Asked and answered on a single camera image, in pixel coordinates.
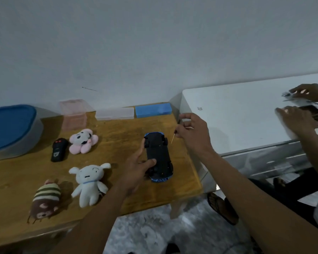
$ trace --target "white plush toy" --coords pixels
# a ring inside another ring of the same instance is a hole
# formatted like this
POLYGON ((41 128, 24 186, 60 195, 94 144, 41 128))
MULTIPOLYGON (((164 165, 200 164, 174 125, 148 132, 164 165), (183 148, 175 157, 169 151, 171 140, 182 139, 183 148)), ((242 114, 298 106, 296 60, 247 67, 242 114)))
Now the white plush toy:
POLYGON ((97 203, 99 199, 99 190, 107 193, 108 188, 99 180, 104 176, 104 169, 111 168, 110 163, 104 163, 101 166, 89 165, 82 169, 77 167, 69 170, 70 174, 76 174, 78 187, 72 192, 72 197, 80 194, 79 205, 81 208, 97 203))

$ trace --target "white wall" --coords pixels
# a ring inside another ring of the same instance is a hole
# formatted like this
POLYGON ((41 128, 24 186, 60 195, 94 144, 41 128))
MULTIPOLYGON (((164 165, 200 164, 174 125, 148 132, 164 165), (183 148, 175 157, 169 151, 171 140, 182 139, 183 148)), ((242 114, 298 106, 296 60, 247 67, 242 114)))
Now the white wall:
POLYGON ((186 88, 316 72, 318 0, 0 0, 0 106, 177 105, 186 88))

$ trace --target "hand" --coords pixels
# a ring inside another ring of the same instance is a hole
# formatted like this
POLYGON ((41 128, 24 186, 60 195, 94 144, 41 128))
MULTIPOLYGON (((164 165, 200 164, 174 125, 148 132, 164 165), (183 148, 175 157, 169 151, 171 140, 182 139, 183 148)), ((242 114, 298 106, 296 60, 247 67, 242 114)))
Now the hand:
POLYGON ((176 137, 183 138, 185 144, 199 158, 209 152, 214 152, 207 123, 194 113, 184 113, 179 115, 180 119, 190 119, 177 125, 176 137))
POLYGON ((138 158, 144 151, 144 143, 145 139, 141 141, 140 148, 127 158, 123 175, 117 182, 119 187, 126 191, 127 195, 134 193, 138 189, 140 183, 144 181, 145 172, 157 163, 155 159, 138 162, 138 158))
POLYGON ((308 110, 287 106, 283 109, 277 108, 276 111, 282 116, 285 125, 298 137, 315 133, 318 122, 308 110))
POLYGON ((294 98, 305 98, 307 100, 318 102, 318 84, 301 84, 290 90, 294 98))

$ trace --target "blue collar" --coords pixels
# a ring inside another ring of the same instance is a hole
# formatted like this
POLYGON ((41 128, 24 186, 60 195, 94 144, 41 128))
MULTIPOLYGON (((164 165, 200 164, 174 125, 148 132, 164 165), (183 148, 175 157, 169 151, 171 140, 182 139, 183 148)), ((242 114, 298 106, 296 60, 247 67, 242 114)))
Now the blue collar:
POLYGON ((82 184, 85 184, 85 183, 93 183, 93 182, 97 182, 97 180, 87 181, 87 182, 84 182, 84 183, 82 183, 82 184))

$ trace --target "plush toy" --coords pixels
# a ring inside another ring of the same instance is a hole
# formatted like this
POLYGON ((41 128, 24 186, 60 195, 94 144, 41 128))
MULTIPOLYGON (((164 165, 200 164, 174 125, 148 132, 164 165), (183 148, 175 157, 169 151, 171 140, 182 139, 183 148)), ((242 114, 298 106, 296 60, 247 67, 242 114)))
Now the plush toy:
POLYGON ((29 223, 30 217, 35 219, 33 222, 35 223, 35 221, 38 219, 43 219, 53 215, 59 209, 58 205, 60 196, 60 187, 56 183, 47 180, 34 195, 32 207, 30 209, 30 216, 27 219, 27 223, 29 223))
POLYGON ((92 145, 98 142, 98 136, 93 134, 92 130, 86 128, 72 135, 69 138, 69 142, 72 144, 69 148, 70 153, 88 153, 92 145))
POLYGON ((99 180, 104 176, 104 169, 111 168, 110 163, 104 163, 101 166, 89 165, 82 169, 77 167, 69 170, 70 174, 76 174, 76 182, 78 187, 72 192, 72 197, 80 194, 79 205, 81 208, 97 203, 99 199, 99 191, 107 193, 108 188, 99 180))

